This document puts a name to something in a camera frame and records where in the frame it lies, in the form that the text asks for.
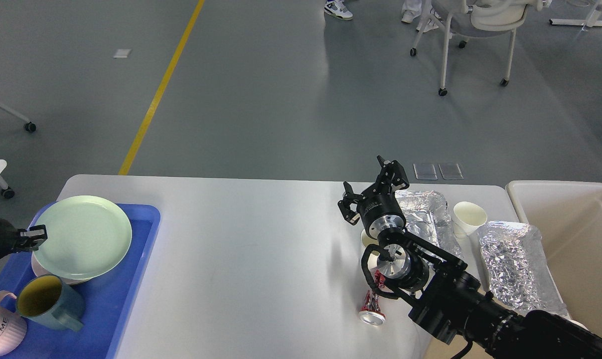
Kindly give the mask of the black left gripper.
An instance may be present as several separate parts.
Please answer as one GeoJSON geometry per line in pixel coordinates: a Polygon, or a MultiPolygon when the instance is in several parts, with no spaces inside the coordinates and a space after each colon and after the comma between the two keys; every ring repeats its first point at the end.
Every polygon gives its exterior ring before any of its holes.
{"type": "Polygon", "coordinates": [[[18,252],[33,252],[48,238],[46,225],[17,229],[0,218],[0,259],[18,252]]]}

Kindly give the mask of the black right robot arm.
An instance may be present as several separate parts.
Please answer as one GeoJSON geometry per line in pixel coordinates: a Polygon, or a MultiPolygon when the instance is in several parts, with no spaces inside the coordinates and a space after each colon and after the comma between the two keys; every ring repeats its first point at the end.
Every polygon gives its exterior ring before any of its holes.
{"type": "Polygon", "coordinates": [[[407,229],[395,193],[410,186],[398,161],[378,156],[381,168],[362,193],[344,182],[340,213],[346,222],[363,223],[367,245],[360,260],[372,293],[411,306],[410,319],[449,345],[456,336],[495,359],[602,359],[602,338],[559,315],[531,311],[522,316],[479,292],[467,264],[407,229]]]}

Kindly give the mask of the white paper cup under arm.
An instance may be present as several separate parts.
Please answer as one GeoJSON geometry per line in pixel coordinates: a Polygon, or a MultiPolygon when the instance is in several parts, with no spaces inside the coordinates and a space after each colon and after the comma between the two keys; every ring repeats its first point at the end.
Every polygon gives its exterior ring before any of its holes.
{"type": "MultiPolygon", "coordinates": [[[[370,244],[378,245],[378,241],[374,238],[371,238],[367,235],[367,232],[362,230],[360,234],[360,238],[362,241],[362,254],[365,251],[366,247],[370,244]]],[[[365,267],[370,271],[370,273],[374,274],[378,270],[378,257],[379,253],[376,251],[372,251],[371,255],[369,255],[365,267]]]]}

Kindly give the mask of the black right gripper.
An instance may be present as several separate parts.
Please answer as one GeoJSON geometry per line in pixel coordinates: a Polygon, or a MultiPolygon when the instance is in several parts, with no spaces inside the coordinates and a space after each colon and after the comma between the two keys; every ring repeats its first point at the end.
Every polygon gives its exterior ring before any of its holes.
{"type": "Polygon", "coordinates": [[[410,187],[405,169],[398,161],[386,161],[382,156],[376,159],[381,170],[373,190],[354,193],[351,184],[343,181],[344,193],[338,202],[342,218],[350,225],[356,225],[361,219],[367,236],[373,239],[378,239],[387,229],[404,229],[406,219],[394,193],[410,187]],[[353,204],[357,204],[356,210],[352,210],[353,204]]]}

